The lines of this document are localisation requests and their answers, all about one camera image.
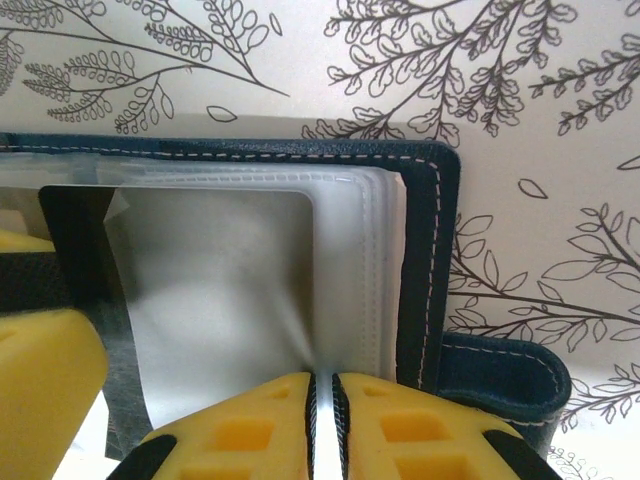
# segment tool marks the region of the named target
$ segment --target leather cover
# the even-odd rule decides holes
[[[407,223],[397,335],[398,382],[495,413],[510,421],[546,455],[570,394],[570,379],[560,360],[534,344],[443,334],[460,168],[456,154],[443,144],[0,134],[3,151],[56,155],[84,152],[174,161],[366,165],[399,172],[407,187]],[[29,255],[7,256],[11,259],[5,258],[4,269],[11,265],[22,269],[33,283],[60,282],[60,272],[47,262],[42,270],[25,270]],[[24,276],[17,278],[20,280],[0,292],[0,297],[10,295],[12,302],[3,303],[0,298],[0,306],[27,307],[28,301],[20,303],[16,299],[21,290],[30,295],[28,285],[32,282],[25,281]],[[59,294],[61,291],[62,286],[43,289],[43,295],[53,292],[57,296],[42,298],[38,305],[76,303],[73,295],[69,298]]]

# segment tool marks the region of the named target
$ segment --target plastic page protector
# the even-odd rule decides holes
[[[104,226],[154,428],[312,368],[305,195],[118,188]]]

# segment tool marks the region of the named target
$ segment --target black leaf illustration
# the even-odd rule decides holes
[[[520,179],[518,181],[518,188],[522,193],[531,198],[539,198],[542,200],[547,200],[549,198],[544,190],[529,178]]]
[[[607,324],[602,318],[599,319],[593,327],[593,338],[595,339],[596,343],[600,342],[604,337],[606,337],[607,331]]]
[[[640,13],[640,0],[630,0],[629,5],[627,6],[624,13],[627,17],[633,17],[634,15]]]
[[[560,68],[556,78],[544,75],[540,83],[530,86],[533,98],[541,96],[546,88],[552,89],[554,97],[558,98],[571,84],[576,93],[589,82],[595,87],[611,85],[610,88],[593,88],[593,100],[578,99],[577,111],[562,112],[558,135],[565,135],[572,127],[581,130],[587,125],[589,115],[604,122],[615,110],[624,110],[631,103],[633,85],[640,76],[640,36],[625,33],[620,43],[622,51],[604,50],[602,62],[582,58],[578,61],[578,69]]]
[[[630,158],[626,162],[618,165],[618,170],[638,170],[640,169],[640,155]]]
[[[130,100],[127,107],[116,117],[115,127],[118,133],[135,135],[146,132],[150,124],[157,125],[160,111],[166,118],[173,118],[173,102],[160,85],[160,74],[156,74],[151,81],[153,83],[135,88],[135,100]]]
[[[569,407],[562,413],[563,431],[577,427],[578,416],[583,411],[600,412],[607,423],[612,423],[618,412],[625,417],[633,404],[640,401],[640,381],[619,365],[614,368],[618,376],[610,378],[610,383],[589,387],[581,380],[572,379],[576,396],[569,400]]]
[[[611,335],[611,340],[617,342],[630,342],[640,338],[640,328],[625,328],[618,333]]]
[[[563,302],[562,297],[560,296],[560,293],[558,292],[558,290],[556,290],[551,285],[548,285],[540,280],[538,280],[537,283],[538,283],[538,288],[540,289],[540,292],[542,292],[542,295],[544,295],[546,298],[548,298],[549,300],[556,300],[559,302]]]
[[[576,416],[574,415],[572,419],[568,420],[568,423],[573,423],[571,428],[575,428],[577,426]],[[555,463],[556,470],[566,475],[563,476],[564,480],[613,480],[611,477],[600,477],[595,467],[587,468],[584,458],[578,457],[573,452],[566,452],[563,448],[551,446],[547,458],[550,462]]]
[[[581,323],[577,328],[573,330],[571,335],[567,338],[567,347],[569,347],[569,353],[575,351],[578,344],[584,340],[589,333],[589,326],[587,323]]]
[[[574,281],[582,280],[600,265],[599,260],[570,260],[558,263],[542,274],[549,280]]]
[[[449,277],[449,290],[458,290],[464,287],[465,283],[467,283],[467,279],[464,277],[455,278],[454,276]]]
[[[210,105],[207,107],[207,113],[216,122],[229,123],[237,120],[238,117],[224,107]]]
[[[593,234],[572,237],[569,239],[569,243],[582,254],[588,254],[590,258],[568,260],[552,265],[543,273],[541,279],[536,281],[540,291],[539,296],[523,296],[513,293],[524,284],[528,272],[515,275],[505,282],[502,289],[499,288],[496,283],[496,275],[492,272],[493,268],[491,267],[492,258],[495,260],[495,256],[488,249],[486,239],[482,237],[473,238],[471,241],[468,239],[471,234],[484,233],[490,227],[491,221],[489,220],[492,217],[473,217],[465,222],[458,215],[456,217],[457,230],[454,237],[451,272],[456,280],[456,286],[459,288],[450,291],[450,295],[467,299],[473,298],[474,311],[480,314],[482,314],[480,306],[483,298],[501,300],[509,305],[506,310],[513,316],[513,319],[507,322],[487,325],[466,321],[466,326],[461,331],[500,338],[528,339],[531,337],[543,345],[564,340],[569,353],[575,351],[590,333],[596,343],[605,338],[613,341],[635,339],[638,333],[636,329],[640,330],[640,319],[637,318],[640,316],[640,306],[631,307],[628,310],[630,315],[624,315],[600,310],[597,305],[591,307],[573,304],[565,301],[560,291],[549,283],[549,281],[555,280],[579,281],[587,275],[597,274],[627,290],[635,291],[634,289],[640,288],[640,264],[633,257],[635,252],[631,248],[626,248],[620,238],[622,232],[625,231],[622,228],[625,218],[627,218],[626,231],[629,231],[631,224],[631,236],[634,238],[636,225],[640,226],[640,222],[632,220],[636,217],[625,215],[622,211],[610,215],[611,208],[608,203],[602,204],[598,209],[585,207],[581,209],[581,212],[589,218],[589,221],[579,224],[576,228],[580,231],[593,232]],[[471,244],[475,249],[482,245],[482,251],[485,252],[485,255],[481,257],[478,254],[473,258],[463,257],[463,248]],[[577,422],[577,417],[571,418],[571,422]]]
[[[585,253],[591,253],[594,255],[607,255],[611,253],[607,244],[595,235],[578,235],[577,237],[570,238],[567,241]]]
[[[640,220],[636,217],[629,219],[625,239],[633,253],[640,256]]]
[[[58,102],[68,102],[71,97],[70,77],[68,72],[52,65],[29,63],[25,70],[35,79],[23,80],[25,86],[40,95],[49,97]]]
[[[465,237],[479,235],[486,232],[491,227],[493,215],[479,215],[467,220],[457,231],[458,235]]]
[[[171,47],[185,57],[208,62],[213,55],[214,41],[191,25],[172,27],[161,23],[150,23],[146,31],[160,44]]]
[[[498,281],[500,280],[500,272],[498,270],[496,257],[493,255],[491,250],[487,250],[484,255],[483,269],[487,280],[489,280],[494,287],[497,286]]]
[[[472,242],[469,242],[462,249],[460,256],[466,259],[476,258],[484,250],[485,243],[486,241],[484,239],[479,239],[479,240],[474,240]]]
[[[0,18],[33,30],[55,28],[64,20],[62,12],[63,9],[58,4],[48,0],[12,0],[0,3]]]
[[[629,272],[613,272],[607,275],[607,279],[620,288],[630,292],[640,293],[640,277]]]
[[[514,277],[511,277],[509,280],[506,281],[506,283],[504,284],[504,287],[502,287],[502,291],[512,292],[514,290],[517,290],[522,285],[524,285],[524,282],[527,281],[528,276],[529,276],[528,272],[522,272]]]
[[[0,39],[0,97],[7,93],[13,76],[22,63],[24,47],[10,38],[11,32]]]
[[[60,108],[50,108],[47,115],[61,122],[76,122],[104,118],[113,111],[103,93],[83,93],[79,101]]]
[[[471,310],[470,308],[458,308],[456,313],[462,318],[466,319],[469,323],[474,325],[486,325],[487,319],[481,313]]]
[[[536,330],[541,332],[566,332],[573,324],[567,320],[552,320],[545,324],[540,325]]]
[[[533,312],[532,307],[517,307],[509,310],[509,313],[513,313],[514,315],[519,315],[522,317],[526,317],[527,315],[530,315],[532,312]]]
[[[65,103],[47,109],[49,116],[64,122],[106,118],[113,112],[113,92],[126,90],[130,99],[114,120],[116,132],[147,131],[162,117],[174,117],[173,101],[163,90],[161,78],[177,70],[191,73],[198,69],[283,94],[256,78],[246,56],[265,42],[271,29],[282,35],[274,13],[269,16],[270,29],[258,22],[254,10],[245,8],[245,0],[198,0],[206,13],[202,22],[178,12],[172,0],[116,1],[144,16],[145,31],[156,41],[156,48],[120,40],[118,36],[124,30],[118,28],[117,21],[101,24],[113,29],[112,35],[94,23],[96,17],[109,14],[109,3],[103,0],[0,1],[0,17],[16,23],[13,28],[0,26],[0,96],[10,87],[24,54],[22,45],[14,37],[33,33],[48,35],[52,40],[67,38],[111,47],[74,56],[61,67],[40,63],[25,65],[32,78],[23,80],[24,85],[40,95]],[[69,18],[82,23],[82,30],[75,32],[73,23],[67,27]],[[59,28],[63,22],[65,28]],[[86,35],[87,29],[93,37]],[[224,68],[209,65],[214,51],[226,55],[234,65]],[[139,58],[144,58],[148,65],[153,65],[154,59],[162,60],[156,63],[165,66],[139,75],[135,68]],[[221,121],[230,121],[230,117],[225,118]],[[398,135],[391,128],[384,134]]]
[[[276,35],[281,37],[282,27],[280,26],[280,21],[278,20],[278,17],[276,17],[275,13],[269,14],[269,23],[271,24],[271,29],[276,33]]]
[[[366,83],[372,99],[387,95],[391,89],[394,95],[400,93],[375,125],[334,129],[336,135],[332,137],[320,132],[316,122],[313,134],[324,138],[386,138],[389,123],[407,106],[412,114],[404,117],[409,118],[406,128],[454,147],[460,144],[459,121],[481,122],[483,130],[493,137],[498,135],[500,125],[519,124],[518,113],[524,104],[513,75],[530,62],[544,68],[548,60],[542,51],[545,45],[559,45],[562,38],[558,27],[577,18],[575,9],[555,1],[486,0],[474,18],[464,22],[459,22],[456,14],[471,0],[439,6],[395,0],[353,0],[346,6],[336,3],[338,15],[329,19],[325,35],[333,37],[343,31],[344,42],[351,46],[355,71],[342,78],[331,75],[333,84],[343,82],[345,94],[354,95],[362,94],[361,86]],[[460,52],[468,61],[482,57],[481,64],[486,66],[465,75],[468,68],[460,63],[464,57],[456,55]],[[602,114],[606,113],[607,109],[602,109]],[[309,126],[303,128],[303,136],[311,132]],[[404,137],[404,133],[399,129],[392,136]]]

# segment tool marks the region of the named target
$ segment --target white stitching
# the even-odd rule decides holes
[[[148,152],[148,151],[142,151],[142,150],[123,150],[120,148],[100,148],[100,147],[54,147],[54,146],[47,146],[47,145],[0,145],[0,151],[2,150],[10,150],[10,149],[41,149],[41,150],[45,150],[45,149],[50,149],[50,150],[84,150],[84,151],[90,151],[90,152],[108,152],[108,153],[126,153],[129,155],[141,155],[141,156],[149,156],[149,155],[161,155],[164,157],[198,157],[198,156],[212,156],[211,153],[208,152],[202,152],[202,153],[171,153],[171,152]],[[273,154],[270,153],[262,153],[262,154],[258,154],[260,158],[271,158],[273,156]],[[282,156],[282,154],[275,154],[276,157]],[[226,158],[228,157],[229,154],[227,153],[216,153],[216,158]],[[244,158],[255,158],[257,155],[256,154],[247,154],[244,155]],[[340,157],[340,158],[353,158],[353,155],[335,155],[335,154],[323,154],[323,155],[306,155],[306,157],[309,158],[335,158],[336,156]],[[291,159],[297,159],[297,158],[302,158],[303,155],[290,155],[289,156]],[[367,155],[355,155],[356,158],[367,158]],[[371,155],[371,157],[373,157],[374,159],[381,159],[383,158],[383,155]],[[387,155],[386,156],[389,159],[395,159],[395,158],[400,158],[402,160],[405,159],[411,159],[413,157],[409,156],[409,155],[400,155],[399,157],[397,157],[396,155]],[[420,158],[416,158],[415,159],[416,162],[419,163],[425,163],[425,160],[420,159]],[[425,322],[425,334],[424,334],[424,338],[422,341],[422,352],[421,352],[421,358],[420,358],[420,370],[419,370],[419,374],[418,374],[418,388],[420,388],[422,386],[422,374],[424,372],[424,368],[425,368],[425,359],[426,359],[426,349],[427,349],[427,339],[429,336],[429,309],[431,307],[431,295],[433,293],[433,271],[435,269],[435,253],[436,253],[436,242],[438,240],[438,235],[439,235],[439,231],[440,231],[440,211],[441,211],[441,200],[440,200],[440,183],[441,183],[441,176],[440,176],[440,170],[438,169],[438,166],[433,163],[433,162],[429,162],[429,166],[435,171],[436,173],[436,214],[435,214],[435,228],[434,228],[434,232],[433,232],[433,245],[431,247],[431,264],[429,267],[429,292],[427,293],[427,305],[426,305],[426,322]]]
[[[545,363],[538,357],[534,357],[533,355],[527,355],[526,353],[519,353],[519,352],[510,352],[507,350],[490,350],[488,348],[467,347],[464,345],[442,344],[442,346],[445,348],[457,348],[459,350],[471,350],[472,352],[484,352],[484,353],[491,353],[491,354],[497,353],[499,355],[512,355],[514,357],[525,357],[530,360],[535,360],[536,362],[541,364],[543,367],[545,367],[549,371],[549,373],[551,374],[551,379],[553,380],[556,394],[560,393],[560,383],[558,383],[558,379],[556,378],[556,373],[552,370],[552,368],[547,363]]]
[[[522,427],[544,427],[545,425],[549,425],[558,421],[557,417],[550,418],[549,420],[542,420],[540,422],[519,422],[518,420],[513,420],[512,418],[504,418],[500,416],[497,417],[507,423],[515,423],[516,425],[520,425]]]
[[[417,162],[424,162],[422,159],[416,159]],[[436,172],[436,214],[434,216],[435,228],[433,229],[433,243],[431,245],[431,265],[429,266],[429,293],[427,293],[426,322],[424,329],[424,337],[422,338],[422,351],[420,353],[420,370],[418,371],[418,388],[422,389],[422,374],[425,369],[425,359],[427,356],[427,339],[429,338],[429,308],[431,307],[431,295],[433,293],[433,270],[436,265],[436,245],[438,241],[438,232],[440,231],[440,170],[438,166],[429,162],[429,166]]]
[[[538,357],[534,357],[533,355],[527,355],[526,353],[519,353],[519,352],[510,352],[507,350],[491,350],[488,348],[467,347],[464,345],[448,345],[446,343],[443,343],[442,346],[444,348],[457,348],[458,350],[471,350],[472,352],[484,352],[484,353],[491,353],[491,354],[497,353],[499,355],[512,355],[514,357],[525,357],[530,360],[535,360],[536,362],[544,366],[551,374],[551,379],[553,380],[556,394],[560,392],[560,384],[558,383],[558,379],[556,378],[556,373],[547,363],[545,363]],[[557,421],[557,417],[552,417],[548,420],[542,420],[540,422],[520,422],[518,420],[513,420],[512,418],[504,418],[504,417],[498,417],[498,418],[500,418],[501,420],[504,420],[505,422],[515,423],[516,425],[521,425],[523,427],[527,427],[527,426],[542,427],[544,425],[555,423]]]

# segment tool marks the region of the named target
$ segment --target black rubber edge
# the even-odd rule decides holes
[[[313,461],[316,453],[316,423],[318,421],[318,397],[316,394],[316,376],[311,374],[309,388],[307,390],[307,400],[304,408],[304,426],[307,437],[307,470],[309,480],[313,480]]]
[[[338,432],[342,478],[343,480],[347,480],[349,477],[349,431],[351,430],[349,399],[337,373],[333,374],[331,383],[333,391],[333,415],[336,420],[336,430]]]
[[[107,480],[152,480],[177,443],[173,435],[161,435],[138,445]]]
[[[109,373],[103,392],[118,447],[126,456],[153,428],[129,313],[103,223],[114,192],[113,187],[46,186],[38,197],[73,306],[91,320],[107,350]]]
[[[0,254],[0,313],[72,305],[54,252]]]
[[[489,430],[483,435],[520,480],[562,480],[522,438],[501,430]]]

